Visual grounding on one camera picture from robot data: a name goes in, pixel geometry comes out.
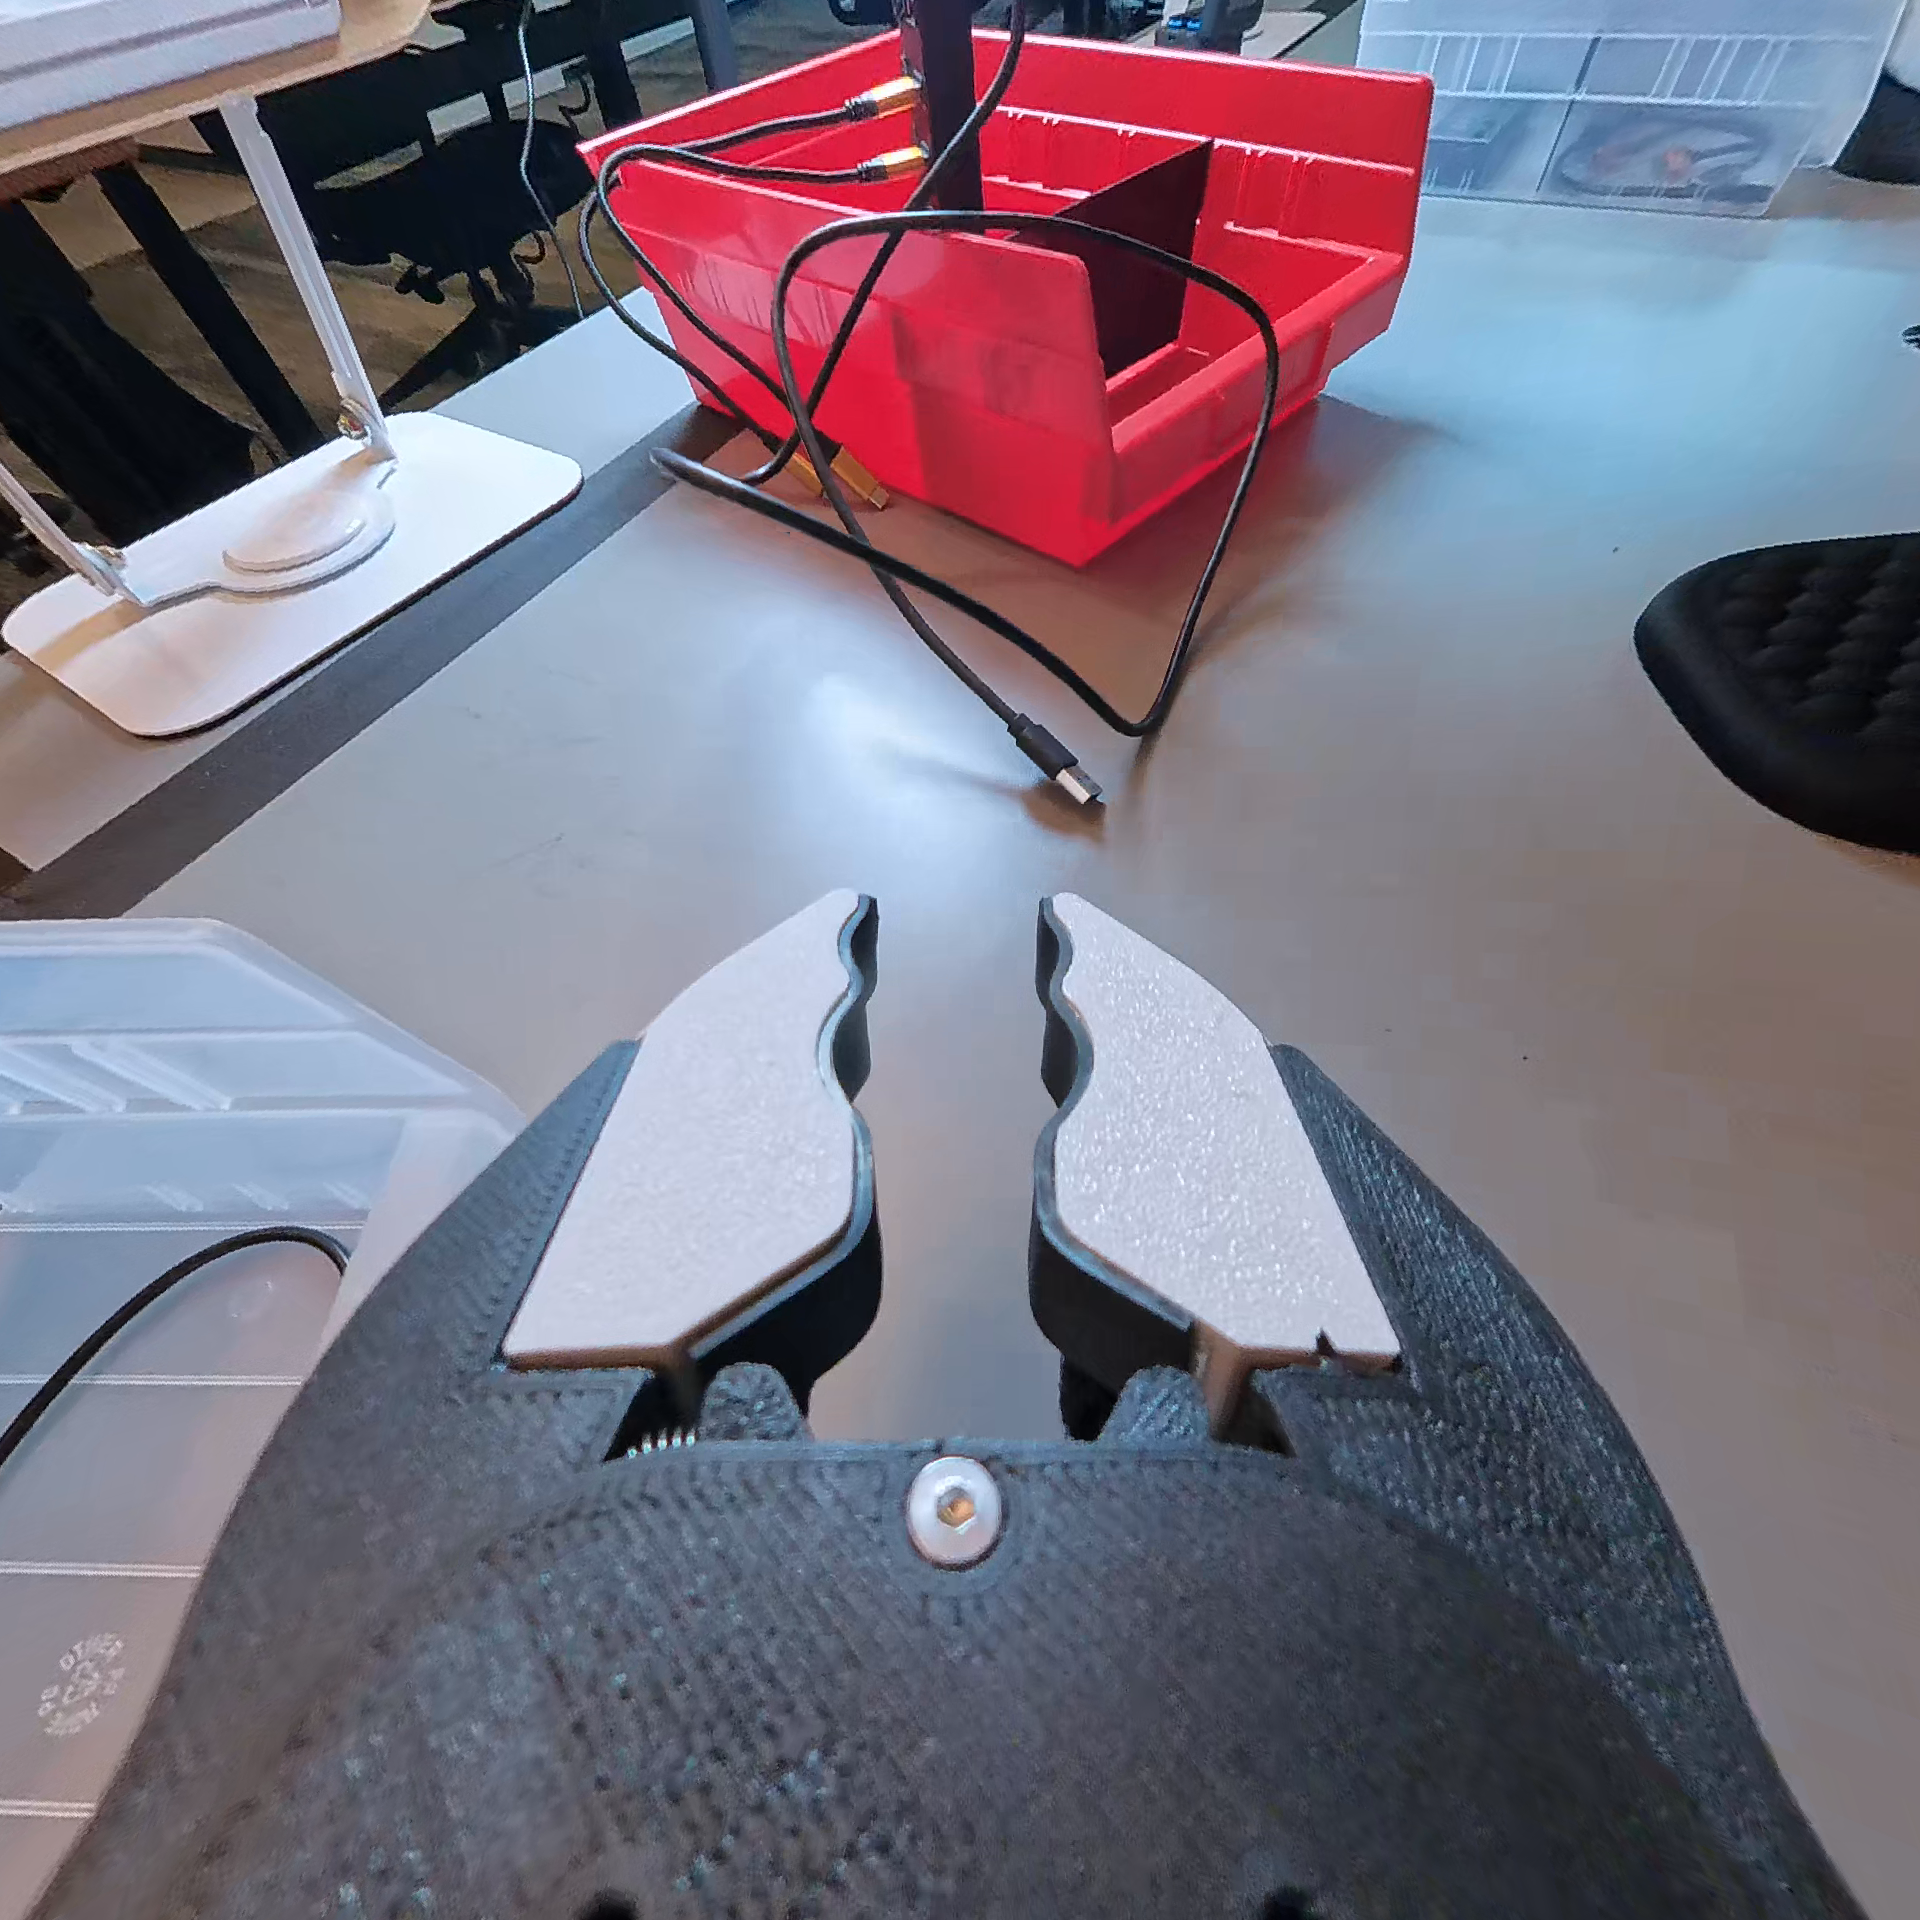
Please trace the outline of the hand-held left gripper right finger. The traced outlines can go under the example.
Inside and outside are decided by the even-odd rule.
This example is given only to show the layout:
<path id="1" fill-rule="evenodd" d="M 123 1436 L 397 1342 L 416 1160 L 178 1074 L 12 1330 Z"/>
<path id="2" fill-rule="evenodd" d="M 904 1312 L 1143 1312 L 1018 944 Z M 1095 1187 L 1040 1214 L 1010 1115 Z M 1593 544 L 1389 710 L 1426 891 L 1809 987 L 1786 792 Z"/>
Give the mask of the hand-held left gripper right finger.
<path id="1" fill-rule="evenodd" d="M 1247 1382 L 1324 1360 L 1392 1371 L 1402 1338 L 1260 1025 L 1092 900 L 1040 901 L 1041 1082 L 1030 1308 L 1117 1393 L 1197 1383 L 1212 1432 Z"/>

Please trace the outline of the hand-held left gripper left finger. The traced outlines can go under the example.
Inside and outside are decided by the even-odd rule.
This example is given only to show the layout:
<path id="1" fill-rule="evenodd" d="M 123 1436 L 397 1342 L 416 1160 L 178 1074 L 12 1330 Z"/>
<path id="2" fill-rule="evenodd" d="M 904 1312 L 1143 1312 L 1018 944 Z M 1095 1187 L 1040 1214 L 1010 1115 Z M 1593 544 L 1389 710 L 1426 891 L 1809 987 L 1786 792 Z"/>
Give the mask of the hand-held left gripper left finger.
<path id="1" fill-rule="evenodd" d="M 876 982 L 877 903 L 837 887 L 647 1024 L 501 1333 L 508 1367 L 641 1369 L 692 1416 L 756 1364 L 807 1414 L 881 1299 L 856 1110 Z"/>

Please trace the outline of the black usb cable black plug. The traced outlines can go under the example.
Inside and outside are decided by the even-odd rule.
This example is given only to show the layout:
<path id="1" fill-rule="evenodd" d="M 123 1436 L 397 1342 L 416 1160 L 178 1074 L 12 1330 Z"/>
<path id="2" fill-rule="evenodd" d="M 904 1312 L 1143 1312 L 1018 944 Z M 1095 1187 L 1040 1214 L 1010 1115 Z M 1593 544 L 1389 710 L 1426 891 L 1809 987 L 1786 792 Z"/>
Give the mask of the black usb cable black plug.
<path id="1" fill-rule="evenodd" d="M 1102 788 L 1092 772 L 1074 756 L 1067 745 L 1044 727 L 1030 713 L 1018 710 L 1005 700 L 968 659 L 930 624 L 917 602 L 908 595 L 908 587 L 917 587 L 931 599 L 951 612 L 965 614 L 976 626 L 1005 639 L 1015 651 L 1036 658 L 1040 646 L 1014 633 L 1011 624 L 992 608 L 976 602 L 960 587 L 950 587 L 927 567 L 886 551 L 858 529 L 832 525 L 776 496 L 758 492 L 746 480 L 727 476 L 700 460 L 675 450 L 655 450 L 650 462 L 673 481 L 738 507 L 763 521 L 776 524 L 820 548 L 864 566 L 892 602 L 906 626 L 920 638 L 925 649 L 942 663 L 995 720 L 1004 725 L 1018 751 L 1038 773 L 1058 786 L 1075 805 L 1102 804 Z"/>

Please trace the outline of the black usb port tower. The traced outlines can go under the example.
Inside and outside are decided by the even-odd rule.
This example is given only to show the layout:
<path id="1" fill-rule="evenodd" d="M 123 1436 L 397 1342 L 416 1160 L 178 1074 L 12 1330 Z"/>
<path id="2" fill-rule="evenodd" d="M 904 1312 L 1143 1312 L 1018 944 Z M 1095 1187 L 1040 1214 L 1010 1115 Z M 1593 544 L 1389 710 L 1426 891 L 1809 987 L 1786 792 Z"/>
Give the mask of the black usb port tower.
<path id="1" fill-rule="evenodd" d="M 908 210 L 984 205 L 973 19 L 984 1 L 893 1 L 899 66 L 920 88 L 913 134 L 925 156 Z"/>

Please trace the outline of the clear plastic organizer box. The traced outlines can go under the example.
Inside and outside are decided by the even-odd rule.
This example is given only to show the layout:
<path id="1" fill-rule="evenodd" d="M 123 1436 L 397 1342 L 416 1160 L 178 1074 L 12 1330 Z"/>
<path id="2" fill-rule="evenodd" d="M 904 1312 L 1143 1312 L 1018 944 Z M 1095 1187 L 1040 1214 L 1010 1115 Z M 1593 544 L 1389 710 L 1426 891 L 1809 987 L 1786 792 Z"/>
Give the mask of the clear plastic organizer box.
<path id="1" fill-rule="evenodd" d="M 211 919 L 5 921 L 2 1914 L 26 1915 L 147 1709 L 294 1393 L 519 1131 L 488 1080 Z"/>

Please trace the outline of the black mesh cushion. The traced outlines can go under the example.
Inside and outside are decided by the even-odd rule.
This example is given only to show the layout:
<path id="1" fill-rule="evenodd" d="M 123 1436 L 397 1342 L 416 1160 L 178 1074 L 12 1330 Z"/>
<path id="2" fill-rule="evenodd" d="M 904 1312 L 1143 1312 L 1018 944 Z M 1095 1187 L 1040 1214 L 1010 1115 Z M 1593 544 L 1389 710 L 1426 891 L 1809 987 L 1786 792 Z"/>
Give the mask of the black mesh cushion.
<path id="1" fill-rule="evenodd" d="M 1647 681 L 1715 772 L 1809 829 L 1917 852 L 1917 535 L 1767 544 L 1663 585 Z"/>

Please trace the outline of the red plastic bin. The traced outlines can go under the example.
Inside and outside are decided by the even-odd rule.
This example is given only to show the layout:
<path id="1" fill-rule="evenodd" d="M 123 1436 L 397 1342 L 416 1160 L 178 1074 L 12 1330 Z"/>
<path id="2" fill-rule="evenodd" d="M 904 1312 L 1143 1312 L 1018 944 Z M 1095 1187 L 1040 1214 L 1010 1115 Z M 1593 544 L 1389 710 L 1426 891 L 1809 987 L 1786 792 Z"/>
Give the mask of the red plastic bin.
<path id="1" fill-rule="evenodd" d="M 1256 297 L 1278 342 L 1272 417 L 1305 409 L 1392 322 L 1417 227 L 1434 89 L 1423 73 L 1027 35 L 980 134 L 990 211 L 1082 215 L 1122 182 L 1197 186 L 1165 250 Z M 742 182 L 629 159 L 611 219 L 768 376 L 772 297 L 805 234 L 893 211 L 886 182 Z M 908 235 L 816 412 L 876 480 L 1064 564 L 1087 564 L 1246 452 L 1264 392 L 1256 324 L 1182 293 L 1150 347 L 1116 347 L 1114 248 Z"/>

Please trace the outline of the black bin divider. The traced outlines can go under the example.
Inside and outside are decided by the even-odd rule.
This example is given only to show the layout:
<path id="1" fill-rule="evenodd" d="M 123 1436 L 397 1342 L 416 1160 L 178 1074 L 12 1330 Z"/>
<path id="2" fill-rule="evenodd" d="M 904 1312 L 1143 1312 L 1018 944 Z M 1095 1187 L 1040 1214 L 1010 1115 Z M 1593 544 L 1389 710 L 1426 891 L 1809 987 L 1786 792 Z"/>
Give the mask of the black bin divider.
<path id="1" fill-rule="evenodd" d="M 1187 275 L 1089 238 L 1102 229 L 1189 260 L 1207 187 L 1213 142 L 1187 142 L 1174 154 L 1126 169 L 1114 184 L 1066 207 L 1064 227 L 1031 232 L 1026 242 L 1079 260 L 1087 273 L 1095 346 L 1106 377 L 1120 376 L 1171 346 L 1182 327 Z"/>

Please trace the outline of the black office chair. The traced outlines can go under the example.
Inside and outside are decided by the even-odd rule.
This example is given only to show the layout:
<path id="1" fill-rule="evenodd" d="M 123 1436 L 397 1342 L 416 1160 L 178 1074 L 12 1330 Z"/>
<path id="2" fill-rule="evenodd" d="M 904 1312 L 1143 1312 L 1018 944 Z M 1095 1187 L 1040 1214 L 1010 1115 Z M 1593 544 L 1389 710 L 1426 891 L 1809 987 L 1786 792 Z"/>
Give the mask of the black office chair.
<path id="1" fill-rule="evenodd" d="M 467 318 L 382 392 L 388 409 L 440 377 L 494 371 L 583 316 L 582 300 L 541 304 L 515 248 L 537 242 L 570 272 L 557 221 L 588 190 L 576 135 L 539 115 L 428 139 L 419 156 L 359 184 L 295 184 L 323 260 L 400 264 L 396 289 L 429 304 L 443 300 L 452 278 L 466 282 Z"/>

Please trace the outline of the clear plastic storage case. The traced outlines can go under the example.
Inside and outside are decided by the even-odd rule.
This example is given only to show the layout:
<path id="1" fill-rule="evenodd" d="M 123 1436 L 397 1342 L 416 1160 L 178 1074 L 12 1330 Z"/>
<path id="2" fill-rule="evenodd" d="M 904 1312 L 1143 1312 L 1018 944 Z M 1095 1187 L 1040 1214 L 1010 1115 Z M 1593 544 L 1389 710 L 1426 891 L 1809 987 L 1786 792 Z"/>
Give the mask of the clear plastic storage case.
<path id="1" fill-rule="evenodd" d="M 1430 196 L 1760 215 L 1853 134 L 1902 1 L 1366 1 L 1423 76 Z"/>

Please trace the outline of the wooden desk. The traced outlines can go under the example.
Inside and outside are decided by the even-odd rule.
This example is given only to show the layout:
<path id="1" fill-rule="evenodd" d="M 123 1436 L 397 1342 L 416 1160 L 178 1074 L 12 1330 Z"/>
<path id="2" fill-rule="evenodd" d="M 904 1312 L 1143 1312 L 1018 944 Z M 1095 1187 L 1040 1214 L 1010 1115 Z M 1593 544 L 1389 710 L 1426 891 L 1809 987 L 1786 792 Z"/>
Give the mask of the wooden desk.
<path id="1" fill-rule="evenodd" d="M 49 179 L 67 162 L 118 159 L 131 152 L 142 134 L 181 123 L 227 98 L 256 98 L 386 57 L 410 40 L 428 14 L 425 1 L 340 5 L 340 27 L 327 40 L 33 117 L 5 109 L 2 81 L 3 184 Z"/>

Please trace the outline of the white keyboard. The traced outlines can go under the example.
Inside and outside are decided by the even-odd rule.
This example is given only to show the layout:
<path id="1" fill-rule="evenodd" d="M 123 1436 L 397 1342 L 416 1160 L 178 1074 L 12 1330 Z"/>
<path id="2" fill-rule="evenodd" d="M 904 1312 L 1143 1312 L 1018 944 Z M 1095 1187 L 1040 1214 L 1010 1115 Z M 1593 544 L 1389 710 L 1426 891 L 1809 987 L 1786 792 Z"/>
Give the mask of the white keyboard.
<path id="1" fill-rule="evenodd" d="M 5 111 L 38 117 L 337 33 L 337 1 L 3 1 Z"/>

